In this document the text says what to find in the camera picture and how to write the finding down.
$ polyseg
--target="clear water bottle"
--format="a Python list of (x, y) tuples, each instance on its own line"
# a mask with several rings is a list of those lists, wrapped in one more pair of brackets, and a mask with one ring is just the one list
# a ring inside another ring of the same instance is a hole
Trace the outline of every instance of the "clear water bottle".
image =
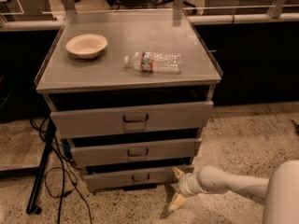
[(124, 58), (124, 66), (146, 73), (179, 74), (182, 66), (180, 53), (135, 52)]

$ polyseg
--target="drawer front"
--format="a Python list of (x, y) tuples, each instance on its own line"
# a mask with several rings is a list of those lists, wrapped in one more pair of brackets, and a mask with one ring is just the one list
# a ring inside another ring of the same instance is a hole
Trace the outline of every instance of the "drawer front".
[[(177, 168), (192, 172), (193, 165), (180, 165)], [(172, 167), (130, 170), (96, 175), (85, 175), (84, 180), (90, 192), (99, 189), (112, 189), (145, 184), (159, 184), (176, 181)]]
[(96, 166), (193, 157), (200, 143), (199, 139), (191, 138), (99, 147), (71, 145), (71, 153), (78, 167)]
[(212, 106), (208, 101), (89, 109), (52, 112), (51, 118), (62, 138), (76, 138), (201, 128), (206, 126)]

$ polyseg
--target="gray countertop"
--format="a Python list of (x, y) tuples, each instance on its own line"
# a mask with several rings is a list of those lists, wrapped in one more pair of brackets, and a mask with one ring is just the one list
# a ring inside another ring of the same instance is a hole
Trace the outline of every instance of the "gray countertop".
[[(37, 91), (103, 91), (220, 82), (219, 73), (186, 16), (181, 12), (177, 18), (174, 14), (172, 9), (159, 9), (72, 15), (52, 49)], [(70, 56), (65, 44), (83, 34), (103, 35), (108, 41), (105, 53), (94, 60)], [(182, 72), (143, 74), (124, 68), (124, 56), (136, 51), (179, 52), (183, 56)]]

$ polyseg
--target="white robotic arm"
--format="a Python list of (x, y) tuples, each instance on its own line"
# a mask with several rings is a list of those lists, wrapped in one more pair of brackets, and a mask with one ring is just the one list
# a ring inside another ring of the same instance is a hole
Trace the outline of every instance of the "white robotic arm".
[(213, 166), (194, 174), (174, 168), (178, 178), (176, 193), (169, 209), (175, 210), (187, 198), (199, 193), (215, 194), (228, 190), (256, 203), (264, 204), (263, 224), (299, 223), (299, 161), (286, 161), (270, 180), (245, 175), (231, 175)]

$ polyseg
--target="white bowl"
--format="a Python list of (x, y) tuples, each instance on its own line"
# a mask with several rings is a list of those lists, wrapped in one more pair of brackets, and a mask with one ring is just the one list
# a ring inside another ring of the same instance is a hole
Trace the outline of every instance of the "white bowl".
[(78, 35), (66, 43), (67, 51), (78, 55), (81, 59), (97, 57), (106, 46), (107, 40), (95, 34)]

